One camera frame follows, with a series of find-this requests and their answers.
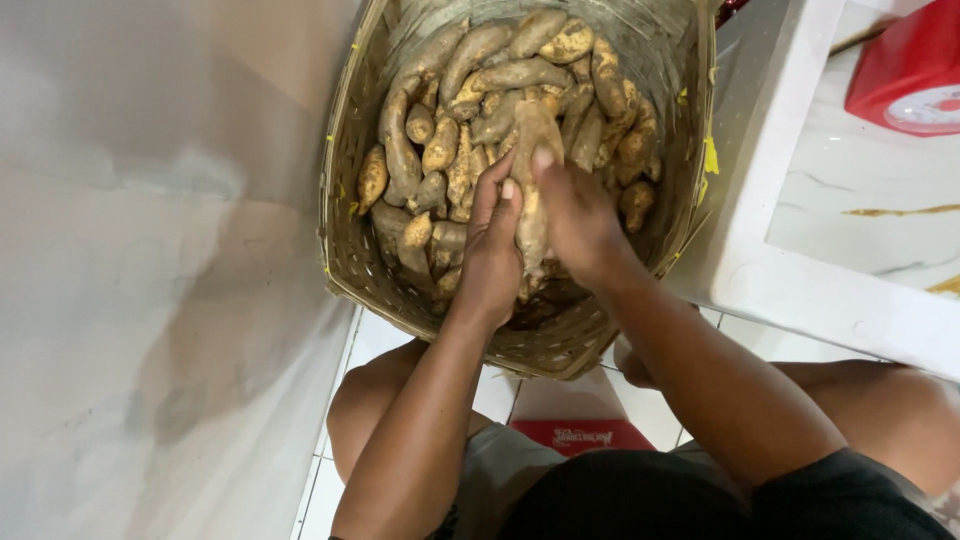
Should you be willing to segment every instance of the hand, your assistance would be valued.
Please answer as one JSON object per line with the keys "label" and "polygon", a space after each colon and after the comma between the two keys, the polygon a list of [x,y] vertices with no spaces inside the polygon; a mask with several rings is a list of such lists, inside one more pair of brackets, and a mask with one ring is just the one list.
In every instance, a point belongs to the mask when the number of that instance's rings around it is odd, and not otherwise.
{"label": "hand", "polygon": [[550,244],[577,283],[598,292],[617,280],[625,266],[642,267],[595,177],[572,162],[559,164],[543,147],[534,151],[532,169],[546,208]]}
{"label": "hand", "polygon": [[467,225],[464,269],[450,313],[479,319],[493,331],[513,316],[523,277],[523,255],[516,246],[516,224],[523,194],[507,178],[516,152],[510,152],[477,180]]}

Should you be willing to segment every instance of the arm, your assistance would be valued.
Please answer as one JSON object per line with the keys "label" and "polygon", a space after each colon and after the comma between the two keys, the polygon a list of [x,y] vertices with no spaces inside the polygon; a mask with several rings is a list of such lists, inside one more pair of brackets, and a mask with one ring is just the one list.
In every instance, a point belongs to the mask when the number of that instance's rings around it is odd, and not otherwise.
{"label": "arm", "polygon": [[534,174],[555,252],[596,294],[677,418],[714,459],[757,486],[847,446],[799,386],[660,287],[598,182],[552,161],[538,152]]}
{"label": "arm", "polygon": [[463,274],[436,341],[357,459],[332,533],[420,540],[438,527],[460,479],[482,359],[513,311],[523,264],[514,243],[522,196],[513,154],[477,182]]}

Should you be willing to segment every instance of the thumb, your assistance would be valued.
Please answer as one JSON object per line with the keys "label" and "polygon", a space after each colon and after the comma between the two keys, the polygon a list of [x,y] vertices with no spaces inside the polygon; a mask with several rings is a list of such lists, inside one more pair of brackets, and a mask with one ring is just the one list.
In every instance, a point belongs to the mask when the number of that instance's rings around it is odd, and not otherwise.
{"label": "thumb", "polygon": [[522,212],[523,191],[514,179],[508,178],[503,181],[503,185],[500,187],[500,199],[493,208],[490,225],[487,227],[488,234],[493,234],[498,239],[506,238],[513,242],[516,235],[516,226],[520,221]]}
{"label": "thumb", "polygon": [[577,200],[573,179],[569,171],[557,161],[549,148],[538,145],[530,164],[534,182],[549,215],[573,215],[572,206]]}

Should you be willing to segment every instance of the woven bamboo basket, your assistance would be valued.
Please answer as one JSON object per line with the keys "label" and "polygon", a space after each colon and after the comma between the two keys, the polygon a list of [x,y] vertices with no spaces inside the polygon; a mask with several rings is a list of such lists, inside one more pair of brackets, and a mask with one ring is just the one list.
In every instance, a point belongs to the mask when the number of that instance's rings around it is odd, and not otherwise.
{"label": "woven bamboo basket", "polygon": [[[330,292],[416,337],[436,337],[442,317],[381,260],[369,219],[351,215],[361,161],[375,142],[388,87],[408,53],[451,20],[468,16],[475,26],[537,7],[565,9],[606,36],[620,55],[624,75],[657,110],[663,161],[659,201],[631,243],[647,267],[664,276],[695,232],[712,107],[716,5],[717,0],[371,0],[337,88],[326,137],[318,235]],[[524,376],[572,380],[599,363],[617,334],[594,298],[580,298],[538,328],[501,329],[485,360]]]}

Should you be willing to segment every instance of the leg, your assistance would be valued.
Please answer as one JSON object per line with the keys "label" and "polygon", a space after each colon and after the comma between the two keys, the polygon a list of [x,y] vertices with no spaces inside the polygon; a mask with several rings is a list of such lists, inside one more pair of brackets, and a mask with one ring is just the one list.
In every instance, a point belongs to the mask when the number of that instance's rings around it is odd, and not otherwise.
{"label": "leg", "polygon": [[[333,396],[326,414],[334,463],[340,478],[347,482],[357,458],[387,409],[407,383],[428,343],[413,340],[351,369]],[[492,420],[471,412],[468,436],[473,436]]]}
{"label": "leg", "polygon": [[[955,384],[870,360],[774,365],[816,402],[851,448],[897,471],[928,496],[943,494],[960,479]],[[633,354],[617,367],[630,384],[656,389]]]}

